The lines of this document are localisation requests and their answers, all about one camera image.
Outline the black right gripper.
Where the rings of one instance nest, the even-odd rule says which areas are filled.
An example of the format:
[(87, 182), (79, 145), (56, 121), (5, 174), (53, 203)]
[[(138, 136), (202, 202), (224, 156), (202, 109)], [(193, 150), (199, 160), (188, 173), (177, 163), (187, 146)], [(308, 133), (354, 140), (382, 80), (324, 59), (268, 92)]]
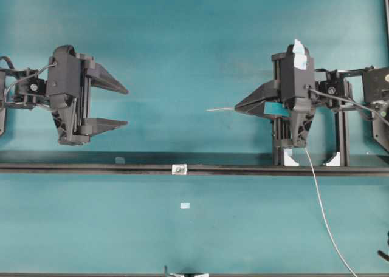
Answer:
[(284, 53), (272, 55), (275, 80), (263, 83), (236, 104), (234, 110), (268, 119), (286, 117), (291, 135), (287, 146), (304, 148), (315, 115), (315, 95), (309, 93), (309, 88), (315, 86), (314, 59), (305, 47), (307, 68), (296, 69), (293, 45), (289, 45)]

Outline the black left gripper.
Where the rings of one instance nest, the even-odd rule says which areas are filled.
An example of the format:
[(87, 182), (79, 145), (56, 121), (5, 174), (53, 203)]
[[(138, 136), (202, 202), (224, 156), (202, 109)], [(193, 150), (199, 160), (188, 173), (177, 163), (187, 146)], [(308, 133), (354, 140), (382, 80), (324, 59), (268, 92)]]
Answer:
[[(90, 136), (112, 131), (128, 124), (127, 121), (105, 118), (86, 118), (82, 122), (81, 93), (84, 83), (82, 60), (72, 45), (64, 45), (54, 50), (49, 63), (46, 82), (46, 97), (52, 110), (57, 128), (58, 142), (62, 145), (84, 145)], [(124, 85), (117, 81), (101, 64), (87, 68), (91, 86), (121, 94), (128, 94)]]

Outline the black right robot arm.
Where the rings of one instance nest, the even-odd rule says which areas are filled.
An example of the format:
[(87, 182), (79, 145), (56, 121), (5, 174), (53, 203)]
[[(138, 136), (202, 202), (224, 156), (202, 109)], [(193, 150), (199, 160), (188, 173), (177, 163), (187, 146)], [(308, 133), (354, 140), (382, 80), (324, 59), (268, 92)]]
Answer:
[(274, 77), (234, 107), (236, 112), (269, 119), (281, 148), (307, 145), (316, 109), (358, 111), (369, 122), (388, 124), (388, 68), (316, 69), (307, 47), (295, 41), (272, 55)]

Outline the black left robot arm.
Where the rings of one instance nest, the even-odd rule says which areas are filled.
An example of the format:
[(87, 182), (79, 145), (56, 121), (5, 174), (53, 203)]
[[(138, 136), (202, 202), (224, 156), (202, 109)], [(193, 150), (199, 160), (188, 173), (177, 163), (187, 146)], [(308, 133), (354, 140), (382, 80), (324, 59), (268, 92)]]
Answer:
[(61, 145), (84, 145), (91, 137), (126, 125), (90, 116), (91, 88), (127, 94), (128, 90), (90, 55), (72, 45), (57, 47), (41, 69), (16, 70), (9, 57), (1, 69), (1, 125), (8, 108), (47, 109)]

